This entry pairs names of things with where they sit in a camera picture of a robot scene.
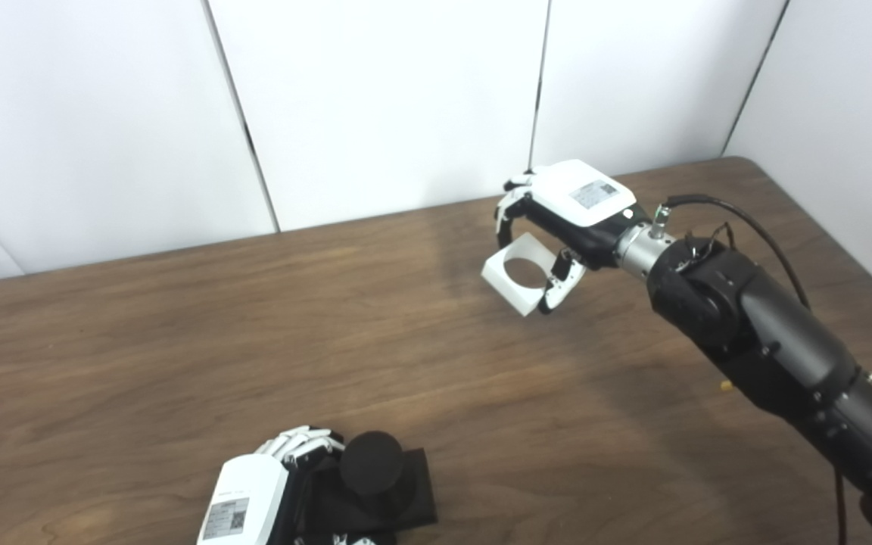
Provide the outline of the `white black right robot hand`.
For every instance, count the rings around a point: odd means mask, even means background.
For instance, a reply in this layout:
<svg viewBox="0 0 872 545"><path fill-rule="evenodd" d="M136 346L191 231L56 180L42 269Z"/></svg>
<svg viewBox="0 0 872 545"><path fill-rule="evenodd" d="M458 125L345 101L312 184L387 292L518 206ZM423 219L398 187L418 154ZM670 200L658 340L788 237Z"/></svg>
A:
<svg viewBox="0 0 872 545"><path fill-rule="evenodd" d="M513 238L515 220L528 220L565 245L554 254L526 232ZM620 182L581 160L565 160L532 168L504 184L504 196L494 210L495 236L502 263L515 251L536 263L547 275L544 287L520 294L504 269L482 276L520 314L534 310L550 314L584 277L585 270L619 269L624 241L650 224L634 193Z"/></svg>

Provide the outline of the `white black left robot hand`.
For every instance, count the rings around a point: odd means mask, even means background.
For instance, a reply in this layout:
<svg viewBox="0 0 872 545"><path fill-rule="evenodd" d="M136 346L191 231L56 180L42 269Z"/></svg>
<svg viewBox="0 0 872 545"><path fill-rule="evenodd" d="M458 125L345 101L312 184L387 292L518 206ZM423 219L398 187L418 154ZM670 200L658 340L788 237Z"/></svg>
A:
<svg viewBox="0 0 872 545"><path fill-rule="evenodd" d="M344 450L341 434L299 425L224 462L198 544L395 544L394 534L304 530L310 477Z"/></svg>

